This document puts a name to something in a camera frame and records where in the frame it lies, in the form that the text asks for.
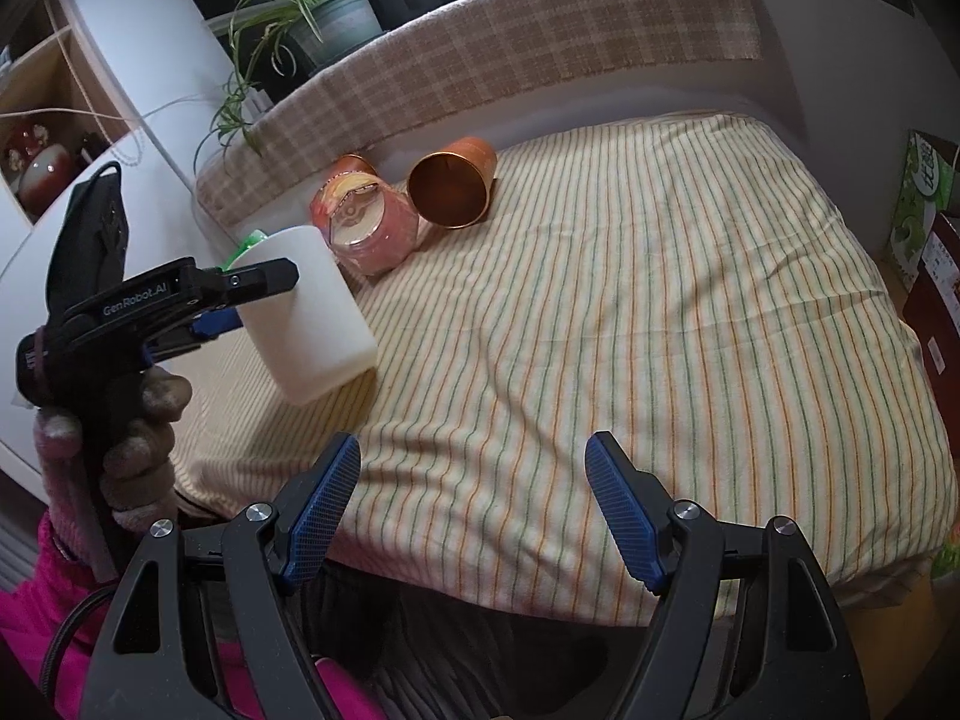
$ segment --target cardboard box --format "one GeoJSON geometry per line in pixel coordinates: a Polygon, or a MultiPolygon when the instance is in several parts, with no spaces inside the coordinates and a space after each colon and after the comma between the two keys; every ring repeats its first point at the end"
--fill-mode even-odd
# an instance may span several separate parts
{"type": "Polygon", "coordinates": [[[950,451],[960,459],[960,220],[937,214],[919,257],[904,321],[923,348],[923,365],[950,451]]]}
{"type": "Polygon", "coordinates": [[[937,213],[960,215],[960,181],[955,180],[958,157],[956,143],[910,131],[887,247],[887,259],[907,290],[917,280],[920,254],[937,213]]]}

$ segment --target blue gripper pad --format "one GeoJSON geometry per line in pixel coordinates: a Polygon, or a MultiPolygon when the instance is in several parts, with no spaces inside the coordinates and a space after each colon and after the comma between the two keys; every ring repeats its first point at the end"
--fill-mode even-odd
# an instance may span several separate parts
{"type": "Polygon", "coordinates": [[[359,478],[360,445],[350,436],[290,529],[287,565],[281,579],[291,589],[317,576],[359,478]]]}
{"type": "Polygon", "coordinates": [[[637,501],[616,461],[597,437],[587,441],[584,453],[587,480],[593,497],[613,534],[627,571],[647,589],[660,594],[666,587],[666,572],[656,549],[656,529],[637,501]]]}

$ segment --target potted plant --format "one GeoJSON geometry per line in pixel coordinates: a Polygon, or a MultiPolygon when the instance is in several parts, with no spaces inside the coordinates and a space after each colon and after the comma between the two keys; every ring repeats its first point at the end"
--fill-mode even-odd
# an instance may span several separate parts
{"type": "Polygon", "coordinates": [[[253,138],[253,121],[248,115],[248,94],[256,88],[253,70],[266,50],[270,50],[272,66],[284,74],[284,67],[296,60],[283,44],[289,35],[310,61],[312,70],[318,71],[342,59],[359,47],[383,34],[379,20],[373,13],[370,0],[274,0],[256,15],[240,20],[238,14],[256,0],[238,0],[230,19],[227,40],[233,72],[224,84],[224,102],[214,114],[210,132],[197,146],[194,154],[194,172],[203,144],[216,137],[226,151],[238,133],[256,153],[260,148],[253,138]],[[263,28],[244,66],[241,58],[240,35],[245,29],[263,28]]]}
{"type": "Polygon", "coordinates": [[[267,25],[260,42],[271,47],[277,71],[283,66],[281,41],[286,35],[296,41],[315,73],[383,34],[370,0],[275,0],[275,6],[237,25],[237,11],[255,2],[238,0],[230,20],[229,45],[237,67],[239,33],[253,26],[267,25]]]}

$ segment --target green box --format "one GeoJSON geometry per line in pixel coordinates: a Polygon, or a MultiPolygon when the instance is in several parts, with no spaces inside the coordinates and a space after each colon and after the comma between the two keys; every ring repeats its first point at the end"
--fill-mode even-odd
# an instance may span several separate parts
{"type": "Polygon", "coordinates": [[[917,280],[920,255],[938,211],[960,215],[960,181],[955,180],[960,146],[910,130],[904,178],[894,211],[887,259],[909,290],[917,280]]]}

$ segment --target metal screw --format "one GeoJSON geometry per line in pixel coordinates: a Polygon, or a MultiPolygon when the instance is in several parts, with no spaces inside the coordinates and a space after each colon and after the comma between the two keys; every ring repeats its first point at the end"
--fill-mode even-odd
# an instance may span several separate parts
{"type": "Polygon", "coordinates": [[[169,519],[158,519],[150,526],[150,535],[154,538],[163,538],[170,536],[174,532],[174,523],[169,519]]]}
{"type": "Polygon", "coordinates": [[[793,536],[797,533],[797,523],[790,517],[774,517],[774,530],[781,536],[793,536]]]}
{"type": "Polygon", "coordinates": [[[677,501],[673,512],[680,519],[696,519],[700,516],[700,507],[693,501],[677,501]]]}
{"type": "Polygon", "coordinates": [[[247,507],[247,519],[250,522],[263,522],[274,513],[274,507],[269,503],[254,503],[247,507]]]}

